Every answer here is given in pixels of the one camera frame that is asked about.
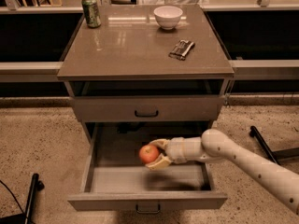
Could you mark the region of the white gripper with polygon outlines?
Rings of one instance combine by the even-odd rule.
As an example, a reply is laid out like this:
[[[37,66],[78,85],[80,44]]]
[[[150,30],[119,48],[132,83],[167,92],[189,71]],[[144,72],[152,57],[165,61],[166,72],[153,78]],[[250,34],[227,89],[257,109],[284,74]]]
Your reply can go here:
[[[189,159],[186,154],[186,141],[183,137],[173,139],[156,139],[150,142],[151,145],[165,150],[167,157],[160,154],[158,158],[146,165],[150,170],[160,170],[174,164],[186,163]]]

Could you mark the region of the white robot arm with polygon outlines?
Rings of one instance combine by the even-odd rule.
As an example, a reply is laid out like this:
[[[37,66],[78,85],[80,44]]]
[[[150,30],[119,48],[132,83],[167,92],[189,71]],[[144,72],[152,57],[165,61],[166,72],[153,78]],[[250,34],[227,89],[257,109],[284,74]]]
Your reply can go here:
[[[226,159],[299,215],[299,174],[239,146],[221,131],[208,129],[200,137],[156,139],[150,144],[164,151],[146,164],[150,170],[163,169],[172,163]]]

